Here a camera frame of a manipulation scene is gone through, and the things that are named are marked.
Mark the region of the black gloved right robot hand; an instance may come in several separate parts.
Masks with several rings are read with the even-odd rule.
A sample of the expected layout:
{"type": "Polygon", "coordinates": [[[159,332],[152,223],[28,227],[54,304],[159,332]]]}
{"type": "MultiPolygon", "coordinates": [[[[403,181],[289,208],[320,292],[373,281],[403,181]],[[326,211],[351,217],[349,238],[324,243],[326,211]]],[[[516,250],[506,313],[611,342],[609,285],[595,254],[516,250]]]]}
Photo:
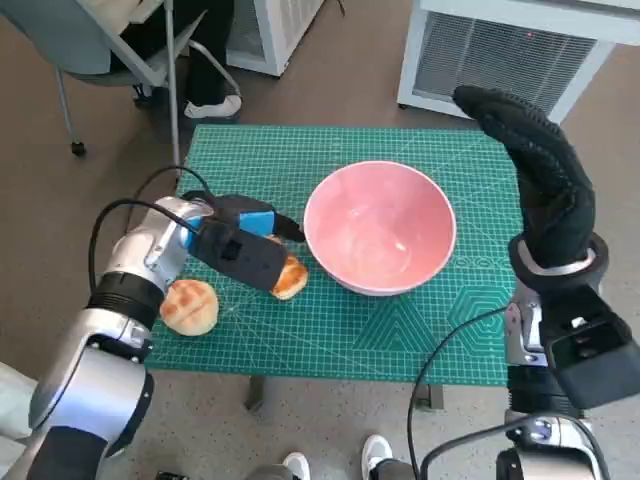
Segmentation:
{"type": "Polygon", "coordinates": [[[548,269],[584,260],[595,225],[595,193],[560,126],[532,103],[496,89],[460,85],[453,100],[511,158],[524,241],[535,263],[548,269]]]}

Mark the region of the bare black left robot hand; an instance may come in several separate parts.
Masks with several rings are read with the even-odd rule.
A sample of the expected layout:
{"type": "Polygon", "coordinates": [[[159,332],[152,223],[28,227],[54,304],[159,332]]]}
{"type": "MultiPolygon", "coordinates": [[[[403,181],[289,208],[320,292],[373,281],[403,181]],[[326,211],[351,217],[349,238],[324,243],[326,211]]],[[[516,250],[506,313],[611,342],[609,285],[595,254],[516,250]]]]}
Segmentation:
{"type": "Polygon", "coordinates": [[[218,218],[239,229],[262,237],[278,237],[296,243],[306,241],[300,225],[266,202],[243,195],[207,197],[218,218]]]}

